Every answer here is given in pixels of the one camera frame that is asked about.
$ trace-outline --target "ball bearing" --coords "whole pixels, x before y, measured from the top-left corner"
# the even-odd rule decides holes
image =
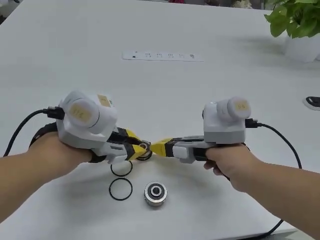
[[[167,194],[166,186],[158,181],[149,182],[144,188],[144,199],[152,207],[164,204]]]
[[[140,160],[140,161],[146,161],[148,160],[149,158],[151,158],[152,156],[152,151],[150,151],[150,142],[148,141],[142,141],[142,143],[139,145],[140,147],[144,148],[146,150],[146,153],[137,157],[136,159],[137,160]]]

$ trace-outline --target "potted plant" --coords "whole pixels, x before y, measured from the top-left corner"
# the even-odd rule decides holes
[[[304,63],[320,60],[320,0],[275,0],[273,4],[277,7],[264,17],[272,36],[287,32],[284,54]]]

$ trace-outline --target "electrical outlet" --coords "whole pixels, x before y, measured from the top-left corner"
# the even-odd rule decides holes
[[[195,54],[154,51],[124,51],[122,52],[122,59],[145,61],[204,62],[201,57]]]

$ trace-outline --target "green leaves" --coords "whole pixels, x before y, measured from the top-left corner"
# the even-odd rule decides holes
[[[270,32],[278,37],[285,30],[292,38],[313,37],[320,33],[320,0],[273,0],[281,3],[270,15]]]

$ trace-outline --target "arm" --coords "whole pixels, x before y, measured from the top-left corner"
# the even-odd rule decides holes
[[[320,239],[320,174],[264,163],[244,146],[211,148],[204,167],[225,174],[233,187],[275,216]]]
[[[87,150],[61,143],[53,132],[38,139],[26,153],[0,158],[0,223],[42,185],[66,175],[90,157]]]

